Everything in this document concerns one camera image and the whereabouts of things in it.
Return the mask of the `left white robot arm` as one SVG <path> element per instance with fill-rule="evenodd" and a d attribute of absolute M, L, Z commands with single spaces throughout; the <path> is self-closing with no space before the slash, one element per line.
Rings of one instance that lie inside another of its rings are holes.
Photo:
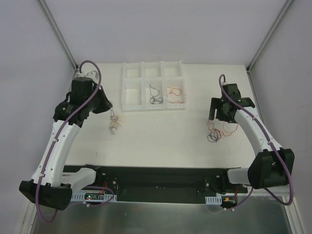
<path fill-rule="evenodd" d="M 32 203 L 63 211 L 72 195 L 89 186 L 103 184 L 97 167 L 84 166 L 76 173 L 63 175 L 70 148 L 90 113 L 104 113 L 112 108 L 104 90 L 92 78 L 78 77 L 71 91 L 56 108 L 52 133 L 39 166 L 29 181 L 20 183 L 19 191 Z"/>

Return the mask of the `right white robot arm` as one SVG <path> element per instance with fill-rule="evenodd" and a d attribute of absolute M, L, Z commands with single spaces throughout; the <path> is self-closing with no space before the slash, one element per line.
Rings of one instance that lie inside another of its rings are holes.
<path fill-rule="evenodd" d="M 237 184 L 255 189 L 285 186 L 290 182 L 294 153 L 283 148 L 259 119 L 255 104 L 242 97 L 237 84 L 221 86 L 222 96 L 212 98 L 209 120 L 217 119 L 238 124 L 247 136 L 255 158 L 249 168 L 232 168 L 219 180 L 224 192 L 231 192 Z"/>

